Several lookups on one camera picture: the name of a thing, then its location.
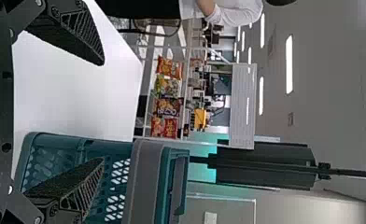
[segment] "product on shelf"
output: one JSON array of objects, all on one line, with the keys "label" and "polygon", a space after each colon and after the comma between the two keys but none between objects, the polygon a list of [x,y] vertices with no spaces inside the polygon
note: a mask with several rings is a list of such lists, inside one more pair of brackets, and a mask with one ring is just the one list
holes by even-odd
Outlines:
[{"label": "product on shelf", "polygon": [[204,66],[204,60],[199,58],[190,59],[190,68],[202,67]]},{"label": "product on shelf", "polygon": [[163,137],[163,131],[165,129],[164,120],[161,118],[151,119],[151,137]]},{"label": "product on shelf", "polygon": [[212,66],[211,65],[205,65],[204,66],[204,71],[205,72],[212,72]]},{"label": "product on shelf", "polygon": [[206,126],[206,110],[204,109],[195,109],[195,129],[204,129]]},{"label": "product on shelf", "polygon": [[158,117],[170,116],[179,117],[181,100],[174,98],[157,99],[154,109],[154,114]]},{"label": "product on shelf", "polygon": [[194,89],[202,89],[203,85],[204,85],[204,81],[199,78],[189,77],[188,85],[190,87],[193,87]]},{"label": "product on shelf", "polygon": [[189,135],[190,135],[190,125],[185,124],[183,129],[183,136],[189,137]]},{"label": "product on shelf", "polygon": [[177,139],[177,119],[151,119],[151,137],[165,137]]},{"label": "product on shelf", "polygon": [[200,78],[200,72],[193,72],[192,78]]},{"label": "product on shelf", "polygon": [[165,119],[163,137],[177,139],[177,119]]},{"label": "product on shelf", "polygon": [[157,75],[155,92],[161,97],[178,98],[180,94],[180,81],[165,78],[163,75]]},{"label": "product on shelf", "polygon": [[196,101],[186,100],[186,109],[194,110],[196,108]]},{"label": "product on shelf", "polygon": [[156,73],[180,80],[182,78],[182,68],[182,63],[176,63],[159,56]]}]

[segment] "chip bag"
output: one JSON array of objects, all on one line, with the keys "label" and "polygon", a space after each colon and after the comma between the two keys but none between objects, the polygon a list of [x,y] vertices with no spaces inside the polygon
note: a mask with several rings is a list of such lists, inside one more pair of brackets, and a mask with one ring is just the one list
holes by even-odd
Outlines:
[{"label": "chip bag", "polygon": [[165,119],[163,137],[177,139],[177,119]]},{"label": "chip bag", "polygon": [[168,116],[177,118],[180,115],[180,104],[178,99],[158,99],[155,104],[154,114],[158,117]]},{"label": "chip bag", "polygon": [[151,119],[151,137],[163,137],[165,125],[161,118]]},{"label": "chip bag", "polygon": [[170,59],[159,56],[156,73],[181,80],[182,68],[182,63],[175,63]]},{"label": "chip bag", "polygon": [[163,75],[157,75],[155,91],[156,94],[162,97],[178,98],[180,94],[180,81],[166,79]]}]

